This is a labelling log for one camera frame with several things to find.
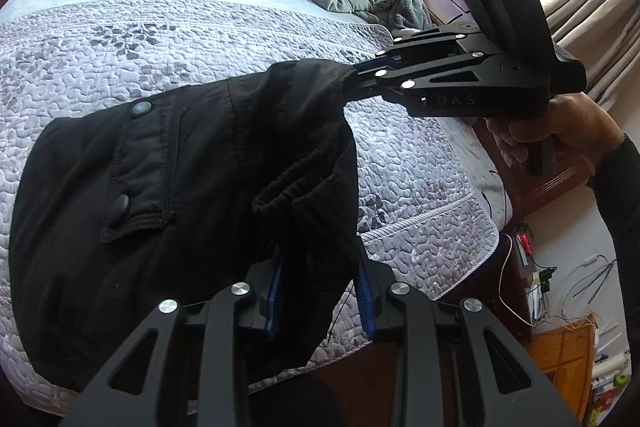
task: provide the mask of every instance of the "wooden bed frame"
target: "wooden bed frame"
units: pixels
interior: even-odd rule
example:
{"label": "wooden bed frame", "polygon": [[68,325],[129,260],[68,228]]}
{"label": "wooden bed frame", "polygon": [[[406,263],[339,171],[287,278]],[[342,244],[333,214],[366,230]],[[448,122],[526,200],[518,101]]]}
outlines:
{"label": "wooden bed frame", "polygon": [[[464,0],[424,0],[436,24],[454,21],[472,21],[473,17]],[[564,193],[587,181],[591,171],[581,156],[564,155],[558,158],[556,172],[548,176],[529,176],[519,165],[511,168],[502,159],[500,151],[481,118],[473,126],[482,147],[494,162],[498,174],[511,200],[511,223],[519,223],[528,214],[549,204]]]}

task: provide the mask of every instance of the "sleeve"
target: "sleeve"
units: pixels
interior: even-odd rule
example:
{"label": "sleeve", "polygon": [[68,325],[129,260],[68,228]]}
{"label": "sleeve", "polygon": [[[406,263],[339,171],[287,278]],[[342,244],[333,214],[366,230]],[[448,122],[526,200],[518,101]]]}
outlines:
{"label": "sleeve", "polygon": [[635,368],[640,363],[640,154],[628,136],[596,166],[591,186],[616,250]]}

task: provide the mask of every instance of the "beige curtain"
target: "beige curtain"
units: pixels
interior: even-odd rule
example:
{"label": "beige curtain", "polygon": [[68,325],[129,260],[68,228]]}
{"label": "beige curtain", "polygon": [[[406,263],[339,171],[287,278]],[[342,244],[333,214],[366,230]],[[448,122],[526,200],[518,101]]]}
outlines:
{"label": "beige curtain", "polygon": [[640,82],[638,0],[556,0],[544,7],[555,42],[587,70],[587,94],[605,110]]}

